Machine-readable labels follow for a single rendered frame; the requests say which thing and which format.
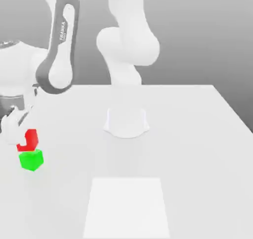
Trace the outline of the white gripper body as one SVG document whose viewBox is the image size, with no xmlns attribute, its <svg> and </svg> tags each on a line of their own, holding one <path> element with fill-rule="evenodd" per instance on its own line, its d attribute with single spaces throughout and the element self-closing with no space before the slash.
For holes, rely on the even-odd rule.
<svg viewBox="0 0 253 239">
<path fill-rule="evenodd" d="M 26 144 L 25 133 L 28 127 L 24 121 L 33 109 L 28 105 L 24 110 L 17 106 L 10 107 L 10 114 L 5 115 L 1 121 L 1 136 L 7 144 Z"/>
</svg>

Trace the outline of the small red cube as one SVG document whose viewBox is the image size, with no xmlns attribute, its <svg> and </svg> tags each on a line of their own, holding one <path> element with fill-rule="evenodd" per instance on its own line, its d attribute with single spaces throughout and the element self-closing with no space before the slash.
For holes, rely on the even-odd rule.
<svg viewBox="0 0 253 239">
<path fill-rule="evenodd" d="M 23 152 L 23 151 L 34 151 L 39 144 L 39 138 L 37 134 L 36 129 L 28 129 L 25 133 L 25 140 L 26 144 L 21 145 L 17 144 L 17 151 L 18 152 Z"/>
</svg>

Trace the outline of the small green cube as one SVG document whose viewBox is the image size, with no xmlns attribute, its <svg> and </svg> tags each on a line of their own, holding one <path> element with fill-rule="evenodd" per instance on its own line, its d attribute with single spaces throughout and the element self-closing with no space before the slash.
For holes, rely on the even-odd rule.
<svg viewBox="0 0 253 239">
<path fill-rule="evenodd" d="M 44 162 L 43 152 L 40 149 L 25 151 L 19 154 L 21 167 L 29 171 L 36 171 Z"/>
</svg>

